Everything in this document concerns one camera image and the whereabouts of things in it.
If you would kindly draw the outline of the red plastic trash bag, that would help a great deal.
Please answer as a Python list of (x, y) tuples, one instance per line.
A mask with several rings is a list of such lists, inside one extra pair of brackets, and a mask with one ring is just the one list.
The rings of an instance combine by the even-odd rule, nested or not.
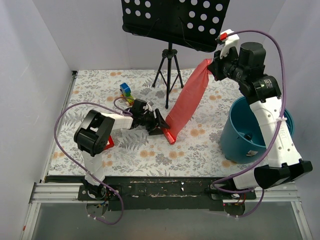
[(208, 65), (211, 59), (203, 60), (192, 72), (165, 121), (169, 132), (176, 137), (195, 113), (209, 83)]

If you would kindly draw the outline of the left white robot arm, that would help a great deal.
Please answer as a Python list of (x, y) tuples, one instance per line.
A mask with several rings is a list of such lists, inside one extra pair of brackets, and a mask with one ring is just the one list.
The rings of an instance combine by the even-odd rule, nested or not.
[(89, 194), (95, 200), (106, 196), (106, 187), (101, 184), (105, 179), (101, 153), (104, 151), (112, 131), (130, 130), (144, 126), (150, 135), (160, 135), (170, 126), (162, 117), (159, 109), (152, 110), (149, 103), (135, 99), (131, 107), (122, 113), (101, 113), (90, 110), (73, 140), (84, 158), (85, 181), (90, 184)]

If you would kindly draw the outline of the red trash bag roll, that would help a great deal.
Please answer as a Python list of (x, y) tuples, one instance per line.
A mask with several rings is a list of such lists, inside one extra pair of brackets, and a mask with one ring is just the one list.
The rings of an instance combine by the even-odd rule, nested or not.
[(176, 137), (174, 137), (167, 128), (163, 128), (162, 131), (169, 144), (173, 145), (176, 142)]

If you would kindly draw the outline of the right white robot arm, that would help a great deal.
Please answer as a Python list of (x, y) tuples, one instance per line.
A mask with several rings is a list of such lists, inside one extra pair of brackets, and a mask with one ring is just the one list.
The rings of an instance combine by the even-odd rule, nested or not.
[(226, 186), (227, 195), (237, 199), (246, 189), (268, 189), (292, 182), (313, 170), (310, 161), (303, 160), (297, 151), (284, 117), (284, 92), (277, 80), (264, 73), (266, 50), (257, 42), (245, 42), (237, 50), (236, 44), (223, 44), (214, 53), (207, 67), (216, 81), (234, 80), (245, 97), (260, 127), (267, 146), (262, 155), (267, 164), (233, 175)]

